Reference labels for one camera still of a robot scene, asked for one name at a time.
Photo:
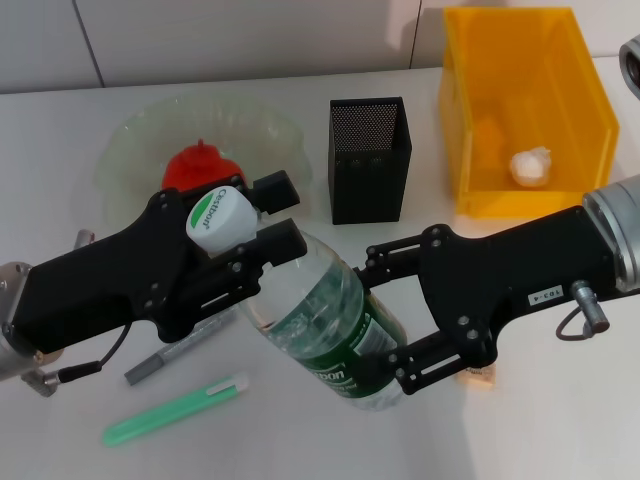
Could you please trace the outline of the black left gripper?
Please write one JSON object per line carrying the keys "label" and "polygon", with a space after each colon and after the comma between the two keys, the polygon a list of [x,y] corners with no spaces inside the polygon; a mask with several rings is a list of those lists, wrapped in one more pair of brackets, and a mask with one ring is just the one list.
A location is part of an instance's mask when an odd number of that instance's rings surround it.
{"label": "black left gripper", "polygon": [[186,234],[201,189],[154,194],[128,227],[33,267],[13,316],[18,339],[44,353],[148,320],[166,342],[206,318],[184,301],[187,276],[204,253]]}

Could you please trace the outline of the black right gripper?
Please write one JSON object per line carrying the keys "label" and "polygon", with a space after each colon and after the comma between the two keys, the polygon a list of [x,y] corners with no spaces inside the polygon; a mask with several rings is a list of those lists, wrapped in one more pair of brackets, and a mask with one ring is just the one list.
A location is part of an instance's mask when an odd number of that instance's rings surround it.
{"label": "black right gripper", "polygon": [[585,281],[600,300],[619,296],[614,255],[586,210],[571,207],[483,238],[439,224],[366,249],[353,270],[366,290],[417,277],[441,331],[357,361],[357,382],[396,380],[413,395],[468,367],[492,364],[512,320],[571,300]]}

